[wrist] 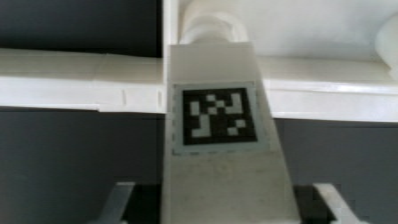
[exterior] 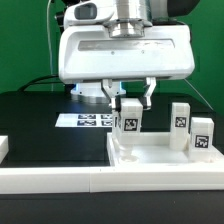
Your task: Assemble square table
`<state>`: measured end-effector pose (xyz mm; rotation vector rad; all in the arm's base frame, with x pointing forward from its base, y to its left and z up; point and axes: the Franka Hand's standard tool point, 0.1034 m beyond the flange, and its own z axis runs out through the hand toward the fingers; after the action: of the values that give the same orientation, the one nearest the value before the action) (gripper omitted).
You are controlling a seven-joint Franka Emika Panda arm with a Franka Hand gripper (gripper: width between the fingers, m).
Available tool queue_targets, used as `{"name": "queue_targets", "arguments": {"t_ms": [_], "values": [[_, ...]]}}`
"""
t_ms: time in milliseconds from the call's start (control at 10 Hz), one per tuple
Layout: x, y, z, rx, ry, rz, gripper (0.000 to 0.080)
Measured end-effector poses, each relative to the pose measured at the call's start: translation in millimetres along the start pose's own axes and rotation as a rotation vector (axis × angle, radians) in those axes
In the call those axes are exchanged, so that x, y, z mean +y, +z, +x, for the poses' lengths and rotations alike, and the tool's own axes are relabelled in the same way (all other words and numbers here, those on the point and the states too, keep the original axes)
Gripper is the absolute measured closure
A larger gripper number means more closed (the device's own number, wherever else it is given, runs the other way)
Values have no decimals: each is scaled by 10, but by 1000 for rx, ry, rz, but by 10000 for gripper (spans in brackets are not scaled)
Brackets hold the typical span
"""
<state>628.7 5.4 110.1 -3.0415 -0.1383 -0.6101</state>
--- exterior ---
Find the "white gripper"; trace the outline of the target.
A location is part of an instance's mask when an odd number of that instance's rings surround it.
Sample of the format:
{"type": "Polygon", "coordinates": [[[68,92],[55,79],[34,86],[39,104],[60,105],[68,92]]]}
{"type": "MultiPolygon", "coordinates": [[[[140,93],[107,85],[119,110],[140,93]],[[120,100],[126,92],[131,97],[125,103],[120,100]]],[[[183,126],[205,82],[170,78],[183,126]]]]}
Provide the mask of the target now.
{"type": "Polygon", "coordinates": [[[101,90],[117,112],[120,83],[113,80],[146,78],[145,93],[139,101],[144,110],[150,110],[156,78],[184,79],[194,68],[186,25],[146,28],[141,38],[111,38],[102,25],[72,26],[60,40],[58,72],[62,82],[102,80],[101,90]]]}

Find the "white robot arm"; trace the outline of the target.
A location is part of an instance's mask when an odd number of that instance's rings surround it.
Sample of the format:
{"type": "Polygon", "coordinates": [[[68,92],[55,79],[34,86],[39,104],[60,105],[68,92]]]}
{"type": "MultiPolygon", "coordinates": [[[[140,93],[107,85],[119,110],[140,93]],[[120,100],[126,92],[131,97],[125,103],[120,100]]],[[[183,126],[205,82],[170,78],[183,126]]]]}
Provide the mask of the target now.
{"type": "Polygon", "coordinates": [[[80,0],[67,7],[58,57],[65,84],[101,84],[113,109],[121,100],[112,85],[146,82],[140,102],[151,107],[158,79],[184,79],[195,63],[189,26],[174,18],[200,0],[80,0]]]}

